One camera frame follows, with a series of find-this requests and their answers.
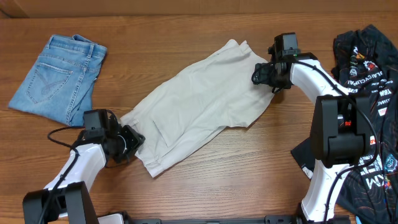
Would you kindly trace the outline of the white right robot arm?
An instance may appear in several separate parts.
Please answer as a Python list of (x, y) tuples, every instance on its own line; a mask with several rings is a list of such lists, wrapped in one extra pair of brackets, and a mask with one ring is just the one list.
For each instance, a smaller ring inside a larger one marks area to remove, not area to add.
[(255, 66), (251, 81), (273, 93), (299, 87), (315, 105), (310, 149), (315, 168), (306, 196), (295, 215), (268, 215), (265, 223), (349, 223), (336, 216), (335, 203), (349, 172), (359, 168), (376, 132), (369, 120), (367, 96), (350, 93), (335, 81), (312, 53), (303, 53), (294, 32), (275, 37), (271, 60)]

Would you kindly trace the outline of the beige cotton shorts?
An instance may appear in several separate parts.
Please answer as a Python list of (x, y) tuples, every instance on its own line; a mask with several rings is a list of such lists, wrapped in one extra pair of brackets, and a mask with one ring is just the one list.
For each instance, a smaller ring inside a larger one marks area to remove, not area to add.
[(267, 85), (251, 81), (265, 59), (229, 40), (149, 93), (121, 118), (145, 136), (136, 152), (152, 177), (184, 160), (226, 127), (247, 128), (269, 106)]

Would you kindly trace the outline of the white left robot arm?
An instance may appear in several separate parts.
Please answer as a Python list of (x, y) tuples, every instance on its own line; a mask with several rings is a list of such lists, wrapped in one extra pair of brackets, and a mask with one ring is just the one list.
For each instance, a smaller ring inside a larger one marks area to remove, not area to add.
[(97, 216), (89, 191), (110, 160), (116, 166), (128, 164), (145, 137), (119, 124), (110, 110), (86, 111), (83, 120), (77, 139), (67, 146), (70, 157), (56, 178), (44, 189), (25, 195), (22, 206), (26, 223), (48, 224), (59, 218), (84, 224), (133, 222), (126, 212)]

